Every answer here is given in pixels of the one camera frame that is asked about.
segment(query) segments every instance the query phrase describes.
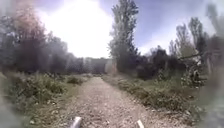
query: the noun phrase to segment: tree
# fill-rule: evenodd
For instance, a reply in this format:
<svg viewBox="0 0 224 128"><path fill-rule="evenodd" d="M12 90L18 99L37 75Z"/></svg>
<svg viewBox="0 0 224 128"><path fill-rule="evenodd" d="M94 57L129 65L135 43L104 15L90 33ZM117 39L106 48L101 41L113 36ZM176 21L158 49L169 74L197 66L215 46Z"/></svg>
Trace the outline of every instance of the tree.
<svg viewBox="0 0 224 128"><path fill-rule="evenodd" d="M170 41L169 51L170 51L170 55L172 55L172 56L176 57L178 54L177 46L173 40Z"/></svg>
<svg viewBox="0 0 224 128"><path fill-rule="evenodd" d="M177 26L176 30L177 30L177 39L175 41L177 45L178 56L185 57L194 55L196 53L195 48L193 44L190 42L190 37L186 25L185 24L182 26L179 25Z"/></svg>
<svg viewBox="0 0 224 128"><path fill-rule="evenodd" d="M114 24L109 43L110 54L117 62L117 69L121 72L136 67L138 50L133 44L133 31L136 27L138 7L133 0L119 0L112 8Z"/></svg>
<svg viewBox="0 0 224 128"><path fill-rule="evenodd" d="M203 32L203 25L197 17L191 18L191 21L188 26L193 36L195 48L200 54L201 63L204 63L203 54L206 49L206 41L207 41L206 38L208 34Z"/></svg>
<svg viewBox="0 0 224 128"><path fill-rule="evenodd" d="M5 61L7 65L17 70L34 72L41 62L39 53L45 42L45 29L29 2L19 2L15 10L1 17L1 59L9 60Z"/></svg>
<svg viewBox="0 0 224 128"><path fill-rule="evenodd" d="M167 61L166 50L162 49L158 46L151 53L150 62L156 67L157 71L160 69L165 69L166 61Z"/></svg>
<svg viewBox="0 0 224 128"><path fill-rule="evenodd" d="M60 38L48 34L47 46L48 59L50 60L50 71L52 73L62 73L66 71L67 45Z"/></svg>

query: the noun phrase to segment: bush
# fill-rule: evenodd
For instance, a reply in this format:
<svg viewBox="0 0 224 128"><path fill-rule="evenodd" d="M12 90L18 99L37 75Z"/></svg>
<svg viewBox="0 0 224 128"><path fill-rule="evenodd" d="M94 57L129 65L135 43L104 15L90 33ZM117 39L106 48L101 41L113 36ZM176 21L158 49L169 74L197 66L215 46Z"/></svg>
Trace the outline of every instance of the bush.
<svg viewBox="0 0 224 128"><path fill-rule="evenodd" d="M15 104L15 109L26 112L34 104L44 104L64 92L63 84L49 75L10 73L6 89L8 98Z"/></svg>
<svg viewBox="0 0 224 128"><path fill-rule="evenodd" d="M138 78L143 80L150 79L157 73L157 69L151 64L141 65L136 70Z"/></svg>
<svg viewBox="0 0 224 128"><path fill-rule="evenodd" d="M67 83L70 84L81 84L83 81L77 77L75 77L74 75L72 76L68 76L67 78Z"/></svg>

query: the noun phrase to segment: trail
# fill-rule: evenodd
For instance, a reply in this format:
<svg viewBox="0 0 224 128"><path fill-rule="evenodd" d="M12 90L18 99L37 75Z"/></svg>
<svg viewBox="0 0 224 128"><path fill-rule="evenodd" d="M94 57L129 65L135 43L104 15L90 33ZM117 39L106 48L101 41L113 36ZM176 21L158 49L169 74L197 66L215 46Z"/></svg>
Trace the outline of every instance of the trail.
<svg viewBox="0 0 224 128"><path fill-rule="evenodd" d="M84 83L79 95L66 108L64 115L67 119L58 121L54 127L67 128L75 116L83 118L82 128L138 128L139 119L145 128L186 127L178 120L162 117L159 112L146 109L133 97L99 77Z"/></svg>

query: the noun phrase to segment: green grass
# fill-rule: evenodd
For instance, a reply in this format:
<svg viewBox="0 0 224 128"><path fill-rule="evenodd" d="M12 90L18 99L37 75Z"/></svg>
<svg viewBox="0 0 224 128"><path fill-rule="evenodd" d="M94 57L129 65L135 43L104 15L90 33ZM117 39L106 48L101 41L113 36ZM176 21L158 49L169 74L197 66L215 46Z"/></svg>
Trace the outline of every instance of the green grass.
<svg viewBox="0 0 224 128"><path fill-rule="evenodd" d="M173 77L169 80L158 81L140 79L118 79L111 76L102 77L108 83L132 94L144 106L155 109L166 109L186 114L184 120L188 125L199 121L201 111L196 106L199 88L184 85L181 79Z"/></svg>

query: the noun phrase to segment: sunlight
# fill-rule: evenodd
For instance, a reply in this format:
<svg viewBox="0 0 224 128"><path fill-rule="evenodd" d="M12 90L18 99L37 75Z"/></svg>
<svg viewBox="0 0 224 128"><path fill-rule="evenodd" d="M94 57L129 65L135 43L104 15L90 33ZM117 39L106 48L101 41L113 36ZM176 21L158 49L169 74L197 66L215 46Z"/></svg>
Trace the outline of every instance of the sunlight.
<svg viewBox="0 0 224 128"><path fill-rule="evenodd" d="M108 57L112 17L98 1L74 0L48 15L40 12L48 31L68 43L69 52L77 57Z"/></svg>

